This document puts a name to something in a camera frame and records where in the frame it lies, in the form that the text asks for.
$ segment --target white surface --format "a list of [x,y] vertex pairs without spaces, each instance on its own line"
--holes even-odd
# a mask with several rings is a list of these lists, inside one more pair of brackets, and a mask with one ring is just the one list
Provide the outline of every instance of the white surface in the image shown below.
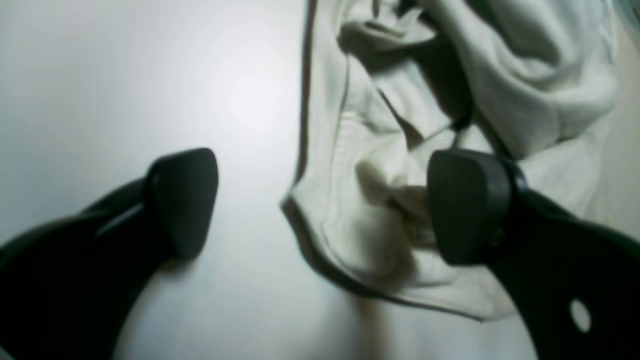
[[[221,178],[207,246],[152,280],[117,359],[534,359],[517,317],[480,324],[362,300],[304,262],[279,204],[298,159],[305,11],[293,0],[0,3],[0,239],[79,211],[162,154],[209,146]],[[635,141],[630,129],[614,132]],[[637,151],[621,151],[613,171],[626,174]],[[637,209],[637,195],[615,205],[635,171],[610,189],[620,213]]]

